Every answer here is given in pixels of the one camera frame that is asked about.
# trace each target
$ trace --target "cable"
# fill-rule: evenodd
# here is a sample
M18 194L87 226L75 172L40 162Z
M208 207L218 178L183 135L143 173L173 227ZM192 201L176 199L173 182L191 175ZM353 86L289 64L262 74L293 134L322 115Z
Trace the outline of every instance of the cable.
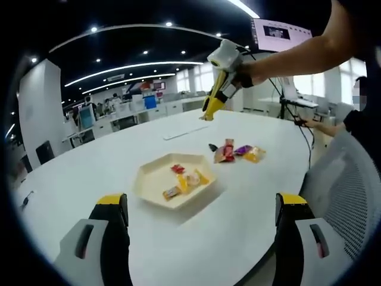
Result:
M33 191L30 191L30 193L25 197L23 200L23 204L20 206L21 211L23 211L26 207L26 205L29 203L29 196L34 193Z
M251 51L249 51L248 49L245 49L245 50L249 53L249 55L253 58L254 61L257 60L257 59L251 54ZM274 88L275 88L276 91L278 92L279 96L282 97L282 94L279 92L279 90L278 90L278 88L276 87L276 85L275 85L275 83L273 82L273 80L272 80L271 78L269 78L269 81L270 81L271 84L274 86ZM285 104L285 107L287 108L288 112L290 112L291 116L292 116L293 119L294 119L294 122L296 122L296 121L297 121L297 120L296 120L296 117L292 114L292 112L291 112L290 109L288 108L287 104ZM310 153L309 156L308 156L308 168L310 169L310 168L311 168L311 154L312 154L312 152L311 152L311 148L313 148L313 146L314 146L314 144L315 144L315 136L314 136L313 132L311 131L311 129L310 129L308 126L306 126L306 125L304 125L304 126L307 127L307 129L311 132L312 137L313 137L312 146L310 146L310 143L308 142L308 139L307 139L307 137L305 136L305 134L304 134L304 132L303 132L303 130L302 130L302 127L299 126L300 132L302 132L302 134L303 134L303 137L304 137L304 139L305 139L305 141L306 141L306 143L307 143L308 150L309 150L309 153Z

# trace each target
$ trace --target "ceiling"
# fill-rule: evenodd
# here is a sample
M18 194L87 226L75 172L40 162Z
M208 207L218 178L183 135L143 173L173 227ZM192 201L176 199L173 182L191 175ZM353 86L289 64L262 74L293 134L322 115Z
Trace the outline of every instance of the ceiling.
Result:
M253 49L248 14L228 0L43 0L24 1L18 7L18 23L24 28L12 35L20 49L38 62L48 58L61 68L61 93L66 102L83 99L82 92L105 83L104 78L126 73L133 77L175 72L185 66L141 67L95 76L69 87L72 80L106 69L154 61L205 61L219 40L174 29L135 27L93 33L70 42L52 53L49 50L91 27L126 24L165 24L203 32L222 33L243 46ZM330 15L330 0L241 0L261 18L282 21L310 29L320 35Z

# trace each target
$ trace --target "purple candy wrapper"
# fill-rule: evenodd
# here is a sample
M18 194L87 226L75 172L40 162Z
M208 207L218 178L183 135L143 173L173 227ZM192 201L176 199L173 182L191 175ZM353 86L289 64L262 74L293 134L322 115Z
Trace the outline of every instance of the purple candy wrapper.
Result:
M252 147L250 145L245 145L245 146L239 147L237 150L234 151L234 155L243 156L248 151L250 151L251 149L252 149Z

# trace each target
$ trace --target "led light strip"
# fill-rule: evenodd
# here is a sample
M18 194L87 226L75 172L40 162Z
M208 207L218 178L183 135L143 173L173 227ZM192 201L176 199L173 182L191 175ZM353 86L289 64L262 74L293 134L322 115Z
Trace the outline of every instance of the led light strip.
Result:
M153 76L141 76L141 77L136 77L134 79L126 79L126 80L122 80L120 82L113 82L113 83L109 83L107 85L102 85L98 88L90 89L88 91L82 92L82 94L86 94L88 92L96 91L97 89L106 88L107 86L110 86L110 85L118 85L119 83L123 83L123 82L133 82L133 81L139 80L139 79L152 79L153 77L164 77L164 76L175 76L175 75L176 75L175 73L164 73L164 74L154 74Z
M253 10L251 10L249 7L247 7L244 3L242 3L240 0L228 0L230 3L236 5L238 8L240 8L242 11L245 11L247 14L249 14L252 18L258 19L260 16L258 16L257 13L255 13Z
M68 84L65 85L65 87L68 87L74 83L80 82L81 80L88 79L93 76L99 76L100 74L104 73L109 73L109 72L114 72L116 70L124 70L124 69L131 69L133 67L146 67L146 66L157 66L160 64L194 64L194 65L202 65L203 63L197 62L197 61L158 61L156 63L142 63L142 64L131 64L129 66L124 66L124 67L116 67L114 69L109 69L109 70L104 70L100 71L99 73L94 73L90 74L88 76L81 77L80 79L76 79L72 82L69 82Z
M8 135L11 133L13 127L14 127L15 123L13 123L13 125L11 126L11 128L8 130L7 134L5 134L5 138L8 137Z

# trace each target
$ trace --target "hexagonal tray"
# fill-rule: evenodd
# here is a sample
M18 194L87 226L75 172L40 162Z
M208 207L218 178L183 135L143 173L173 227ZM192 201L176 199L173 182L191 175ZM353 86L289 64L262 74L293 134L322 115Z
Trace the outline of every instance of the hexagonal tray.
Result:
M176 174L171 170L175 164L181 164L185 168L185 172L193 172L198 169L209 180L208 185L201 185L188 195L180 194L166 201L163 192L179 183ZM139 168L133 192L150 203L168 209L178 209L208 189L215 180L216 177L204 156L171 153Z

